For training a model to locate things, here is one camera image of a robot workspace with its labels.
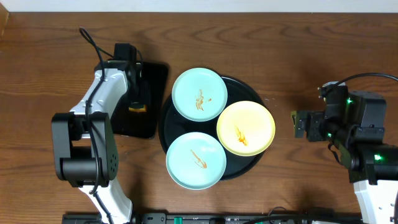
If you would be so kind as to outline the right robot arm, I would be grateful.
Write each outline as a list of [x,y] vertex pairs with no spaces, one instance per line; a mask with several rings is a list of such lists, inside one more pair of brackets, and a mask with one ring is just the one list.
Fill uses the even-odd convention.
[[328,142],[348,170],[363,223],[397,223],[397,146],[385,144],[386,101],[370,91],[340,88],[323,111],[291,113],[294,136]]

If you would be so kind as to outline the yellow plate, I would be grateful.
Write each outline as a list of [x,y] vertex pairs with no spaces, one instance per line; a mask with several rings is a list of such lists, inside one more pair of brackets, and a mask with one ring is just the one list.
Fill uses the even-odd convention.
[[227,151],[238,156],[255,156],[271,145],[275,121],[265,106],[253,101],[239,101],[220,114],[216,133]]

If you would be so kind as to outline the mint plate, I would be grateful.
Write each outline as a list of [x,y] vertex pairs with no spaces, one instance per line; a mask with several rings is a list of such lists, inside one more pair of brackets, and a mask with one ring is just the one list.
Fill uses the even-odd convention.
[[226,170],[226,153],[209,134],[191,132],[179,136],[166,153],[171,178],[190,190],[203,190],[221,180]]
[[172,88],[172,103],[190,121],[209,121],[224,110],[228,99],[226,83],[207,68],[184,71]]

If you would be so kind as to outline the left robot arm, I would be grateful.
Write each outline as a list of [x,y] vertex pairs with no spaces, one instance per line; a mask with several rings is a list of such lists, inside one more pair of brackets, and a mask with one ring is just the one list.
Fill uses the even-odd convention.
[[[103,223],[132,220],[132,202],[116,178],[118,155],[109,119],[126,92],[126,72],[116,68],[97,71],[83,101],[52,120],[59,177],[92,199]],[[276,125],[271,112],[255,101],[228,103],[231,92],[210,69],[183,72],[171,97],[184,125],[209,127],[209,131],[186,130],[167,149],[167,171],[186,189],[215,185],[226,171],[228,154],[258,156],[274,139]]]

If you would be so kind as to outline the orange sponge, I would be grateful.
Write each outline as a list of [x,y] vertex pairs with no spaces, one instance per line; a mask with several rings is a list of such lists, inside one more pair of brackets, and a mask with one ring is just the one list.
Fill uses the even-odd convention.
[[134,113],[145,113],[147,111],[147,105],[131,105],[129,111]]

